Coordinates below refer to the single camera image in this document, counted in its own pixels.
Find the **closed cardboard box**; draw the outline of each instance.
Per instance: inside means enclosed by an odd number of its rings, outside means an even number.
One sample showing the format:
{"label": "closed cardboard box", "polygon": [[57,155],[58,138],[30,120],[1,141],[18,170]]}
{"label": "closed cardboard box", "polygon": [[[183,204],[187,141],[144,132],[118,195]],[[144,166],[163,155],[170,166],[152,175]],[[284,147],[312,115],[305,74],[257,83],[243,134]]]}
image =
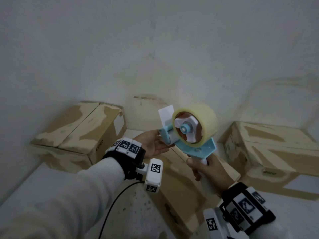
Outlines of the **closed cardboard box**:
{"label": "closed cardboard box", "polygon": [[298,128],[234,122],[219,142],[241,181],[255,189],[319,198],[319,145]]}
{"label": "closed cardboard box", "polygon": [[122,107],[81,101],[37,135],[31,150],[50,168],[77,173],[99,162],[125,131]]}
{"label": "closed cardboard box", "polygon": [[[203,223],[203,210],[215,207],[220,198],[202,194],[200,182],[186,164],[188,156],[179,148],[170,148],[156,158],[164,163],[162,184],[159,193],[150,197],[176,238],[189,238]],[[220,161],[233,180],[238,180],[239,173],[222,159]]]}

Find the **wall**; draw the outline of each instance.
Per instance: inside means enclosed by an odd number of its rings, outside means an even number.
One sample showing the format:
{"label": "wall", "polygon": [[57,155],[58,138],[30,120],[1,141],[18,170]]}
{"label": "wall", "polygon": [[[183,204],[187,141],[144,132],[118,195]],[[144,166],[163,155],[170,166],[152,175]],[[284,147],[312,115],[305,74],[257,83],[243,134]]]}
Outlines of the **wall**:
{"label": "wall", "polygon": [[318,0],[1,2],[1,96],[10,100],[1,132],[14,135],[2,144],[1,176],[12,183],[0,194],[34,167],[27,141],[74,100],[123,105],[136,130],[158,128],[167,104],[205,102],[216,137],[233,120],[319,137]]}

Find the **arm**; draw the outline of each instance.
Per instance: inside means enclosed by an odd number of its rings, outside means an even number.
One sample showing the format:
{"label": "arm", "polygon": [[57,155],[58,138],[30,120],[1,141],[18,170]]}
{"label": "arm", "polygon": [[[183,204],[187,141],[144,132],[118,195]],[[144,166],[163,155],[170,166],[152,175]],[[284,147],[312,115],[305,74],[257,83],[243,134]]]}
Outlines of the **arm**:
{"label": "arm", "polygon": [[[202,164],[198,160],[189,158],[187,164],[193,169],[197,181],[201,180],[199,171],[205,174],[209,181],[217,188],[218,194],[221,195],[234,184],[218,158],[212,154],[207,158],[208,165]],[[249,235],[250,239],[292,239],[293,236],[277,220],[271,223],[261,225]]]}
{"label": "arm", "polygon": [[[145,149],[145,158],[167,152],[158,131],[134,138]],[[0,230],[0,238],[81,238],[113,201],[115,190],[125,178],[120,164],[105,158],[70,180],[50,201],[38,203]]]}

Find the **white sweatshirt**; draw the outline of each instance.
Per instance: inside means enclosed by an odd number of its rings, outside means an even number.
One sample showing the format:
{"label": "white sweatshirt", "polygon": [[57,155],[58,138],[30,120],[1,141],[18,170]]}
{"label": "white sweatshirt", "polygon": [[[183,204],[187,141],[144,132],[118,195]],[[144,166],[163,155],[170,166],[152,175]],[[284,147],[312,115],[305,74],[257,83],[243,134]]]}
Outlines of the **white sweatshirt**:
{"label": "white sweatshirt", "polygon": [[[124,180],[121,166],[106,158],[79,172],[49,201],[38,203],[0,230],[0,238],[83,238],[113,202]],[[290,239],[275,221],[254,231],[253,239]]]}

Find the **black cable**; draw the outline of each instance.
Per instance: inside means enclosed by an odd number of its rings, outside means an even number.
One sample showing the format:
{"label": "black cable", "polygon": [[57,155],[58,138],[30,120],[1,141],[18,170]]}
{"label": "black cable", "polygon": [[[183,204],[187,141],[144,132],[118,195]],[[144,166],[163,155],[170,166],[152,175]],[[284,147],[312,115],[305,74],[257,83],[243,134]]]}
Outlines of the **black cable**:
{"label": "black cable", "polygon": [[107,220],[107,218],[108,218],[108,216],[109,216],[109,214],[110,214],[110,212],[111,212],[111,209],[112,209],[113,205],[115,204],[116,200],[120,197],[120,195],[121,195],[125,190],[127,190],[128,188],[130,188],[131,186],[136,185],[136,184],[144,184],[144,183],[145,183],[145,181],[135,182],[135,183],[133,183],[133,184],[127,186],[127,187],[116,197],[116,199],[113,201],[113,204],[111,205],[110,209],[108,210],[108,213],[107,213],[107,215],[106,215],[105,221],[104,221],[104,223],[103,223],[103,226],[102,226],[102,229],[101,229],[101,232],[100,232],[100,235],[99,235],[99,239],[101,239],[102,232],[103,232],[103,229],[104,229],[106,220]]}

